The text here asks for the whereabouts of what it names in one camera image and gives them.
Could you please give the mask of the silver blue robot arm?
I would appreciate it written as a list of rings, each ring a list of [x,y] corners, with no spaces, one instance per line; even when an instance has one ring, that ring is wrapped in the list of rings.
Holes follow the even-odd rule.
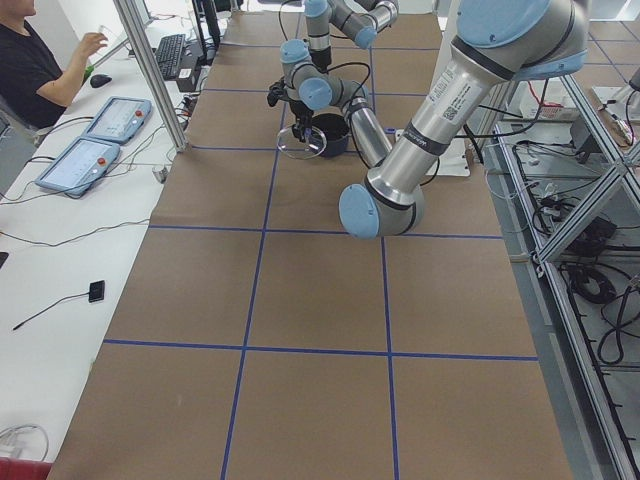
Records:
[[[449,63],[401,137],[390,141],[366,88],[330,74],[330,32],[338,29],[368,48],[396,21],[398,4],[308,1],[308,36],[281,45],[283,74],[267,100],[289,104],[296,118],[292,131],[301,142],[310,139],[316,111],[335,107],[342,112],[368,171],[362,182],[342,192],[340,221],[361,239],[399,235],[422,220],[424,177],[494,86],[564,76],[583,66],[589,11],[586,1],[461,2]]]
[[[345,1],[303,1],[309,52],[321,72],[326,73],[332,63],[330,26],[366,50],[381,31],[395,23],[399,14],[397,1],[357,1],[357,4],[364,13],[355,12]]]

